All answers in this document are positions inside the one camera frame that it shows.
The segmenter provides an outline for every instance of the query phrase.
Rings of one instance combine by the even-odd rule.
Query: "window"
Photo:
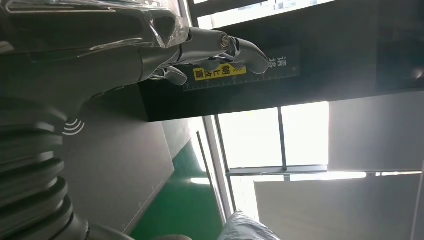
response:
[[[268,0],[237,9],[202,16],[198,18],[198,22],[201,29],[215,29],[332,1],[334,0]],[[206,2],[206,0],[195,0],[194,2],[201,3]]]
[[[329,114],[328,102],[281,108],[288,166],[328,164]]]
[[[277,108],[219,115],[229,168],[283,164]]]

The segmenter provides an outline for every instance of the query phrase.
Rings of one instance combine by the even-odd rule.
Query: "yellow label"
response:
[[[242,75],[242,74],[248,73],[248,71],[246,70],[246,67],[234,68],[231,64],[228,64],[228,63],[219,65],[219,67],[213,71],[206,71],[205,69],[199,67],[199,68],[193,69],[193,72],[194,72],[194,79],[196,81],[217,79],[217,78]]]

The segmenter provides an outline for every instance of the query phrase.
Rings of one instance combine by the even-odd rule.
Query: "bolt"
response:
[[[230,37],[226,34],[223,34],[221,37],[221,42],[220,42],[221,48],[223,49],[228,48],[228,46],[230,45],[230,42],[231,42]]]

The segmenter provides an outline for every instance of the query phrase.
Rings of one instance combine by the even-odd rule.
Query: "plastic bag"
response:
[[[237,210],[227,221],[218,240],[280,240],[268,227]]]
[[[150,0],[3,0],[0,19],[0,42],[16,53],[166,49],[183,43],[190,30],[180,16]]]

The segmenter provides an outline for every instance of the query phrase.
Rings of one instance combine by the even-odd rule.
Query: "gray wall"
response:
[[[174,171],[160,122],[145,122],[136,85],[88,102],[85,126],[64,136],[62,175],[75,212],[126,233]]]
[[[424,239],[424,175],[421,176],[411,240]]]
[[[162,122],[171,158],[183,149],[183,147],[203,128],[201,117],[175,119]]]
[[[420,171],[424,92],[329,103],[330,171]]]
[[[419,181],[256,182],[259,219],[283,240],[410,240]]]

